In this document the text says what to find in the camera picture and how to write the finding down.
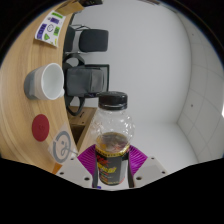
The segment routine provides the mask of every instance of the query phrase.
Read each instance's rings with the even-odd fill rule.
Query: white cup
[[[29,99],[55,100],[64,96],[64,73],[60,65],[51,63],[30,72],[24,82]]]

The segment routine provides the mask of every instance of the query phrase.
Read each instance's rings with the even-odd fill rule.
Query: sticker
[[[56,162],[63,164],[67,159],[77,157],[78,151],[64,124],[49,145],[48,151]]]
[[[44,33],[44,30],[46,28],[47,24],[42,24],[38,33],[37,33],[37,39],[40,39],[42,40],[42,36],[43,36],[43,33]]]
[[[57,17],[59,17],[60,19],[62,19],[62,18],[63,18],[63,16],[62,16],[62,15],[59,15],[58,13],[55,13],[55,12],[53,12],[51,15],[53,15],[53,16],[57,16]]]
[[[54,26],[53,26],[52,24],[50,24],[50,25],[47,27],[47,31],[48,31],[48,32],[51,32],[53,29],[54,29]]]
[[[44,40],[48,40],[48,39],[50,39],[50,37],[45,33]]]
[[[58,38],[65,18],[66,16],[62,16],[54,10],[49,12],[42,23],[40,23],[40,26],[35,33],[35,39],[58,47]]]
[[[60,27],[56,26],[56,28],[54,30],[54,35],[55,36],[58,36],[59,30],[60,30]]]
[[[59,20],[58,19],[55,19],[55,18],[53,18],[52,17],[52,19],[50,20],[52,23],[56,23],[56,24],[58,24],[59,23]]]

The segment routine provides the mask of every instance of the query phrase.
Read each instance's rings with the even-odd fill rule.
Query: jar
[[[106,185],[123,182],[135,126],[127,112],[128,96],[122,92],[98,94],[98,109],[90,125],[95,140],[99,178]]]

